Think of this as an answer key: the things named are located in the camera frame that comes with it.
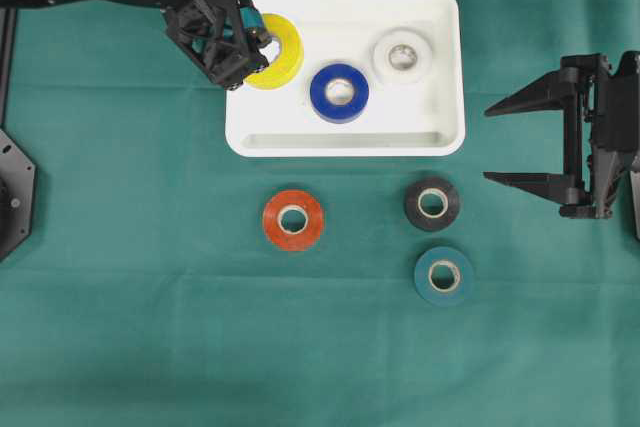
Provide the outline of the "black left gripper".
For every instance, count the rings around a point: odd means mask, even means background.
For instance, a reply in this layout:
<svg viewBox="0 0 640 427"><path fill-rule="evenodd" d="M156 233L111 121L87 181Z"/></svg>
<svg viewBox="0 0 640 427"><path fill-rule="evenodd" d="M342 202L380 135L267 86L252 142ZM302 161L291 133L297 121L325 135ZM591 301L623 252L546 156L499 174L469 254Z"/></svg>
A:
<svg viewBox="0 0 640 427"><path fill-rule="evenodd" d="M246 44L240 43L240 18ZM270 66L273 37L252 0L188 0L164 13L167 36L215 85L236 90Z"/></svg>

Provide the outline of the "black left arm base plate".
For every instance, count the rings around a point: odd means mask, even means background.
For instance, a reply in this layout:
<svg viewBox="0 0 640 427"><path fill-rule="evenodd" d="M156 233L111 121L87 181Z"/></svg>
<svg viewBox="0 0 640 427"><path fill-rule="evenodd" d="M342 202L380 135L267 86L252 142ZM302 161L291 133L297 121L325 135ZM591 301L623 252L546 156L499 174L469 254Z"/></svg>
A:
<svg viewBox="0 0 640 427"><path fill-rule="evenodd" d="M1 131L1 260L31 233L37 168L14 140Z"/></svg>

